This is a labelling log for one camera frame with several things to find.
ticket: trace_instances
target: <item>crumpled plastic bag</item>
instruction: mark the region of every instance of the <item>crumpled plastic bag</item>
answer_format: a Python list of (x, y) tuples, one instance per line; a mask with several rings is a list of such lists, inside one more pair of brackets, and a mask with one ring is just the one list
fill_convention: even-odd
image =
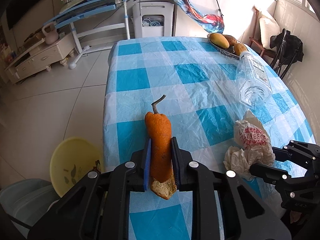
[(273, 165), (275, 155), (272, 152), (270, 137), (250, 110), (244, 114), (243, 120), (236, 121), (233, 133), (235, 142), (243, 149), (229, 147), (223, 161), (227, 170), (233, 170), (242, 178), (252, 180), (254, 176), (249, 173), (252, 164)]

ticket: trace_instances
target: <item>beige pillow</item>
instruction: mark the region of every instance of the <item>beige pillow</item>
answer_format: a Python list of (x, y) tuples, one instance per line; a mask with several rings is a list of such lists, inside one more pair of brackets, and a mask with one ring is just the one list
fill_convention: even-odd
[(267, 10), (259, 12), (261, 43), (265, 49), (270, 48), (270, 37), (280, 34), (280, 27)]

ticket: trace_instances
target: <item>blue gripper pad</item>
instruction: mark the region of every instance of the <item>blue gripper pad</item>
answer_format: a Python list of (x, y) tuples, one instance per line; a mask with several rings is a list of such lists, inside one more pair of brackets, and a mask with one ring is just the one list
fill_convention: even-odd
[(148, 142), (148, 150), (146, 155), (146, 165), (143, 172), (143, 188), (144, 190), (148, 189), (149, 186), (149, 176), (150, 176), (150, 163), (151, 163), (151, 138)]

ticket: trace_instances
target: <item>wooden chair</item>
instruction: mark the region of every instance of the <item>wooden chair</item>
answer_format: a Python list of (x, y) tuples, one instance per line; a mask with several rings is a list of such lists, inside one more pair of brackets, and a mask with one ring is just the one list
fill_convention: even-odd
[(257, 22), (258, 22), (258, 19), (259, 19), (259, 17), (258, 17), (259, 16), (259, 10), (256, 7), (253, 7), (253, 9), (255, 11), (255, 20), (254, 20), (254, 27), (253, 27), (252, 35), (251, 35), (251, 37), (249, 37), (249, 39), (250, 39), (249, 47), (251, 47), (252, 43), (254, 43), (261, 50), (260, 57), (262, 57), (263, 55), (266, 55), (268, 57), (275, 58), (276, 57), (276, 52), (274, 52), (273, 50), (270, 50), (270, 49), (265, 49), (263, 47), (261, 41), (258, 41), (258, 40), (256, 40), (254, 38), (254, 34), (255, 34), (256, 28), (257, 28)]

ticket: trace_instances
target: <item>checkered tablecloth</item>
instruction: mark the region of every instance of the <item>checkered tablecloth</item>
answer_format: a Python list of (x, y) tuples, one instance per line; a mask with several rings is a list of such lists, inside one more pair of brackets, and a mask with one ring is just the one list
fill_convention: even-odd
[[(290, 139), (314, 143), (311, 128), (297, 101), (276, 73), (266, 67), (273, 95), (265, 107), (253, 113), (263, 123), (273, 146)], [(143, 149), (147, 131), (144, 116), (151, 103), (172, 124), (179, 147), (209, 169), (224, 172), (223, 159), (233, 141), (233, 126), (246, 108), (236, 98), (238, 61), (215, 50), (204, 38), (159, 37), (120, 41), (109, 56), (104, 104), (103, 146), (106, 170), (130, 160)], [(292, 163), (276, 163), (293, 176), (304, 171)], [(280, 212), (281, 198), (272, 185), (254, 179), (251, 187)], [(130, 239), (189, 239), (192, 194), (176, 192), (163, 200), (152, 192), (131, 193)]]

